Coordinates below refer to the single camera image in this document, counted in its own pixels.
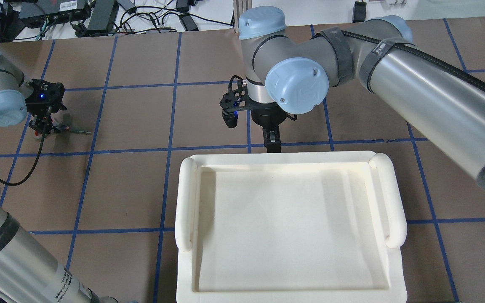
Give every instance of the white foam tray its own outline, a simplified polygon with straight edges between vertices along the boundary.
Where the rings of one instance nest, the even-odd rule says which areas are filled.
[[[178,303],[405,303],[407,224],[372,151],[195,155],[181,164]]]

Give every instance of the tray handle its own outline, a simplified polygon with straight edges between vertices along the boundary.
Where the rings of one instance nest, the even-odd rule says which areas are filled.
[[[405,242],[408,234],[408,224],[405,219],[402,198],[394,173],[392,161],[385,154],[375,154],[370,161],[370,167],[379,168],[379,182],[385,201],[386,215],[389,220],[389,235],[385,243],[391,249],[399,248]]]
[[[175,213],[175,243],[185,253],[192,249],[197,199],[197,170],[196,161],[192,158],[186,158],[181,163]]]

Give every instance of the power adapter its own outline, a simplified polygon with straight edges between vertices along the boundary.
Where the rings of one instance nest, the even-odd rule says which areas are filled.
[[[366,2],[356,1],[353,5],[353,23],[366,21]]]
[[[198,29],[196,22],[194,22],[194,20],[192,19],[192,16],[187,13],[180,14],[179,20],[181,20],[181,24],[183,24],[183,27],[187,32],[200,30]]]

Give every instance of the brown table surface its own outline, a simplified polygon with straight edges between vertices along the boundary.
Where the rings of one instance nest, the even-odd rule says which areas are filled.
[[[485,18],[409,21],[422,50],[485,81]],[[330,25],[289,27],[296,42]],[[179,165],[193,154],[263,153],[218,102],[244,75],[231,30],[0,44],[32,78],[62,82],[77,128],[49,136],[37,170],[3,208],[98,295],[175,302]],[[0,176],[20,180],[39,141],[0,128]],[[485,303],[485,193],[358,81],[281,125],[285,152],[373,150],[391,157],[408,219],[408,302]]]

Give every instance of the metal pole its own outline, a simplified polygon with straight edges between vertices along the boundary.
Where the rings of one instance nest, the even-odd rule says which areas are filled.
[[[235,32],[239,32],[239,17],[243,12],[252,8],[252,0],[233,0],[233,16],[235,19]]]

